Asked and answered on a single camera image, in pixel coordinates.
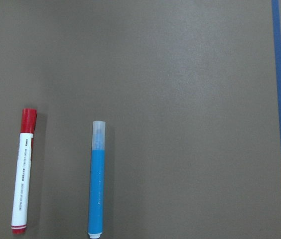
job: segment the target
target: red end cap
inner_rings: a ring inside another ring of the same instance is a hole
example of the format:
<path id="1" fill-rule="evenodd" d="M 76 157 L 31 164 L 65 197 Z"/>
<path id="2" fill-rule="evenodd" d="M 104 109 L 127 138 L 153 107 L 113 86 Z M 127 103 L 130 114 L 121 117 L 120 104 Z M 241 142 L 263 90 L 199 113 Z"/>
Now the red end cap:
<path id="1" fill-rule="evenodd" d="M 21 133 L 34 133 L 36 110 L 25 108 L 22 111 Z"/>
<path id="2" fill-rule="evenodd" d="M 25 233 L 26 228 L 21 228 L 21 229 L 12 229 L 13 234 L 22 234 Z"/>

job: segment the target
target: clear plastic cap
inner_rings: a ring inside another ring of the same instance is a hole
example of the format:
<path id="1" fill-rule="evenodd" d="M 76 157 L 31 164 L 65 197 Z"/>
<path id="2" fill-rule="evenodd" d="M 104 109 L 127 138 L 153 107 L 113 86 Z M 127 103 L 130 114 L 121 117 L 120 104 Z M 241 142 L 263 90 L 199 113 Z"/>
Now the clear plastic cap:
<path id="1" fill-rule="evenodd" d="M 92 150 L 105 150 L 105 122 L 93 122 Z"/>

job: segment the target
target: blue marker barrel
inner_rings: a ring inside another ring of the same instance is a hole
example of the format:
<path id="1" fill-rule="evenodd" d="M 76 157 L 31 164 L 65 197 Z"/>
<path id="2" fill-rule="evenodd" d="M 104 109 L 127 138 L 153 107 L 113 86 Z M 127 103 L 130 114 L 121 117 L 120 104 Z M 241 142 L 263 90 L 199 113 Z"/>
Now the blue marker barrel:
<path id="1" fill-rule="evenodd" d="M 93 122 L 88 234 L 97 239 L 103 232 L 105 122 Z"/>

